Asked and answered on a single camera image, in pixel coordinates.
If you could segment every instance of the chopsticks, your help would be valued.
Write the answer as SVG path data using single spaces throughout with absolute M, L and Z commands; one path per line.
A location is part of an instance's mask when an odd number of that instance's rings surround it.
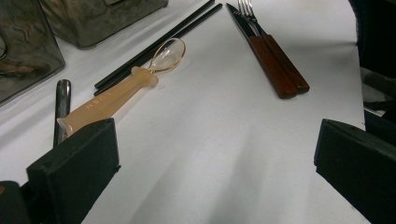
M 196 11 L 194 11 L 188 18 L 186 18 L 184 21 L 180 22 L 177 26 L 175 26 L 172 30 L 170 30 L 168 33 L 160 37 L 158 40 L 156 40 L 154 43 L 152 43 L 150 46 L 148 46 L 146 49 L 138 53 L 136 56 L 134 56 L 131 60 L 123 64 L 121 67 L 116 69 L 114 72 L 112 72 L 110 75 L 107 77 L 103 78 L 99 82 L 97 82 L 94 87 L 97 89 L 97 91 L 94 93 L 94 95 L 98 95 L 111 87 L 115 86 L 119 82 L 121 82 L 123 79 L 128 77 L 131 74 L 131 69 L 134 66 L 142 66 L 146 62 L 148 62 L 152 56 L 154 55 L 155 51 L 157 48 L 167 39 L 169 38 L 181 38 L 183 35 L 185 35 L 187 32 L 198 26 L 200 23 L 205 21 L 207 18 L 209 18 L 211 15 L 213 15 L 215 12 L 219 11 L 222 7 L 222 4 L 217 4 L 215 7 L 211 8 L 209 11 L 207 11 L 204 15 L 193 21 L 196 17 L 198 17 L 201 13 L 203 13 L 205 10 L 207 10 L 210 6 L 212 6 L 215 3 L 215 0 L 209 0 L 206 2 L 203 6 L 198 8 Z

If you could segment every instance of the table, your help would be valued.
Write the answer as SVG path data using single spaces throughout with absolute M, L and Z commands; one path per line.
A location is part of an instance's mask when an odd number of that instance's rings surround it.
M 0 107 L 0 179 L 24 184 L 25 168 L 51 150 L 58 80 L 72 82 L 77 108 L 204 2 L 170 0 L 94 49 L 57 39 L 65 69 Z M 310 92 L 280 100 L 224 6 L 183 37 L 179 67 L 114 115 L 122 167 L 84 223 L 368 223 L 313 163 L 322 119 L 364 129 L 348 1 L 253 5 Z

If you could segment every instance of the spoon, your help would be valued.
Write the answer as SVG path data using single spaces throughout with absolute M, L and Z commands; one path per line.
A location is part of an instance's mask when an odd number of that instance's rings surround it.
M 141 88 L 155 87 L 158 78 L 154 75 L 175 68 L 185 51 L 186 44 L 181 39 L 167 40 L 155 52 L 148 68 L 133 67 L 131 77 L 97 95 L 65 118 L 57 119 L 59 125 L 70 136 L 87 124 L 110 118 Z

